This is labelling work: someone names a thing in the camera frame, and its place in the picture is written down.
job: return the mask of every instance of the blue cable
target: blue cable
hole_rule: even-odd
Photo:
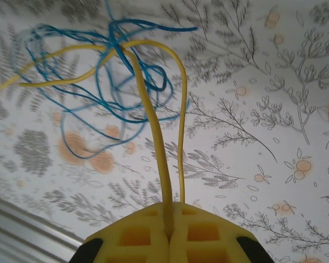
[[[51,81],[54,79],[60,79],[63,80],[64,78],[58,73],[58,60],[57,58],[52,58],[51,60],[46,59],[46,56],[49,54],[46,50],[43,49],[43,40],[45,38],[50,37],[67,37],[71,38],[75,41],[81,42],[81,43],[90,43],[90,44],[100,44],[104,45],[106,48],[106,51],[99,52],[99,59],[97,62],[97,65],[95,67],[95,86],[97,89],[98,94],[92,94],[90,91],[86,90],[80,85],[71,84],[72,87],[74,87],[76,90],[82,91],[83,94],[77,93],[77,92],[71,92],[63,88],[59,88],[55,85],[53,85],[53,89],[57,90],[58,92],[78,96],[81,98],[85,98],[91,102],[89,105],[83,105],[76,108],[68,108],[55,99],[51,98],[42,88],[38,88],[38,91],[49,101],[52,103],[58,105],[62,108],[62,115],[61,115],[61,133],[63,137],[63,141],[68,148],[68,150],[76,157],[81,159],[89,159],[92,158],[99,153],[103,152],[104,150],[121,145],[124,143],[127,143],[131,140],[133,140],[135,137],[137,137],[146,126],[146,123],[149,121],[146,117],[146,114],[144,116],[144,119],[134,119],[134,118],[128,118],[127,116],[136,110],[144,111],[144,108],[142,106],[141,100],[134,103],[133,105],[125,105],[123,102],[122,93],[124,92],[123,89],[126,87],[126,84],[133,80],[135,78],[134,70],[124,55],[121,44],[123,42],[129,41],[130,38],[136,36],[137,34],[154,30],[154,29],[160,29],[165,31],[175,31],[175,32],[188,32],[196,30],[197,27],[191,27],[191,28],[172,28],[172,27],[166,27],[161,26],[146,20],[139,20],[139,19],[120,19],[116,20],[111,12],[109,2],[106,0],[106,10],[109,13],[110,18],[112,21],[109,24],[109,35],[104,36],[101,35],[95,31],[79,31],[79,30],[71,30],[71,29],[58,29],[53,26],[49,25],[37,25],[32,30],[26,31],[25,34],[20,35],[20,42],[24,44],[24,48],[27,50],[29,56],[31,57],[32,61],[35,62],[35,69],[37,72],[43,77],[45,81]],[[120,27],[120,25],[123,24],[133,24],[139,27],[139,29],[134,30],[132,32],[123,32],[123,29]],[[100,86],[99,81],[99,70],[101,68],[101,63],[104,60],[104,58],[109,54],[109,50],[112,48],[115,48],[117,51],[117,55],[122,60],[122,62],[125,64],[128,71],[131,73],[130,76],[122,80],[119,84],[114,83],[114,74],[111,70],[111,62],[107,62],[103,67],[105,69],[105,72],[109,79],[109,86],[110,86],[110,94],[111,94],[111,100],[106,101],[103,96],[102,88]],[[167,74],[165,70],[157,65],[148,65],[145,62],[143,62],[140,58],[140,55],[137,53],[137,50],[135,48],[131,48],[132,52],[135,54],[139,61],[139,65],[141,70],[144,73],[145,76],[145,84],[146,84],[146,90],[149,95],[149,97],[152,98],[154,101],[154,108],[155,110],[161,108],[162,106],[166,106],[170,100],[173,98],[173,85],[171,81],[168,79]],[[19,69],[16,67],[16,57],[15,54],[13,54],[13,60],[12,60],[12,68],[15,69],[17,73],[19,73]],[[162,84],[160,87],[156,85],[156,82],[154,81],[150,71],[158,74],[163,78]],[[21,75],[21,77],[29,83],[32,83],[31,79],[28,79],[27,77]],[[163,102],[160,102],[160,93],[166,90],[166,88],[169,87],[169,94],[165,95],[165,100]],[[103,110],[111,113],[114,117],[119,119],[121,121],[120,125],[120,137],[114,138],[112,136],[106,135],[105,133],[101,132],[99,129],[88,123],[85,119],[81,118],[77,112],[86,110],[91,107],[100,107]],[[69,147],[66,137],[65,137],[65,118],[67,114],[73,115],[75,118],[77,118],[79,121],[81,121],[84,125],[92,129],[93,131],[97,132],[98,134],[102,135],[105,138],[109,138],[112,140],[115,140],[116,142],[114,144],[109,144],[107,146],[102,147],[97,152],[92,153],[90,156],[79,156],[76,153],[73,152],[73,150]],[[168,121],[172,119],[176,119],[179,117],[179,114],[176,114],[174,116],[165,117],[165,118],[159,118],[160,121]],[[126,132],[126,126],[127,124],[136,124],[139,125],[136,132],[128,139],[124,140],[125,132]]]

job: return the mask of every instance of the yellow cable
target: yellow cable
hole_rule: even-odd
[[[181,99],[181,109],[180,109],[180,124],[179,124],[179,138],[178,138],[178,168],[179,168],[179,183],[180,183],[180,201],[185,202],[185,187],[184,187],[184,170],[183,170],[183,143],[184,143],[184,126],[185,126],[185,110],[186,110],[186,99],[187,99],[187,76],[185,72],[185,67],[180,60],[179,56],[171,50],[166,45],[159,43],[157,41],[152,40],[135,40],[135,41],[129,41],[122,44],[122,48],[129,48],[134,47],[137,45],[152,45],[154,47],[159,47],[166,51],[178,64],[178,67],[180,69],[180,73],[182,76],[182,99]],[[106,48],[103,46],[98,45],[74,45],[70,47],[63,48],[57,52],[51,53],[46,55],[45,59],[52,58],[54,56],[63,54],[68,51],[72,50],[79,50],[79,49],[93,49],[98,51],[105,51]],[[156,152],[156,159],[157,159],[157,166],[158,166],[158,172],[160,174],[160,180],[161,180],[161,187],[162,187],[162,199],[163,199],[163,219],[164,219],[164,226],[165,226],[165,232],[170,238],[170,236],[173,233],[173,207],[172,207],[172,187],[171,187],[171,180],[169,177],[169,171],[168,171],[168,165],[167,165],[167,159],[166,159],[166,153],[165,153],[165,146],[163,144],[163,137],[161,133],[161,127],[158,121],[158,118],[156,116],[156,112],[151,104],[150,98],[148,97],[148,94],[146,92],[145,88],[145,81],[143,79],[143,74],[141,72],[139,63],[136,59],[136,57],[126,50],[124,50],[124,53],[130,57],[135,77],[137,80],[137,85],[139,89],[139,94],[141,97],[141,100],[144,104],[144,109],[146,111],[146,114],[148,116],[152,135],[154,137],[154,144],[155,144],[155,152]],[[104,65],[107,63],[108,60],[110,60],[113,56],[115,56],[117,53],[115,49],[110,50],[108,55],[103,59],[101,65]],[[32,67],[35,64],[35,62],[32,62],[28,64],[26,67],[24,67],[20,73],[24,74],[28,71],[30,67]],[[48,85],[62,85],[62,84],[72,84],[81,82],[84,79],[90,77],[95,73],[96,68],[92,68],[85,74],[81,75],[78,78],[74,79],[64,79],[64,80],[58,80],[58,81],[47,81],[43,83],[20,83],[20,86],[25,87],[32,87],[32,88],[39,88],[39,87],[45,87]],[[18,81],[20,79],[19,75],[13,76],[11,79],[7,80],[5,83],[0,85],[0,90],[7,87],[10,84],[13,84],[14,82]]]

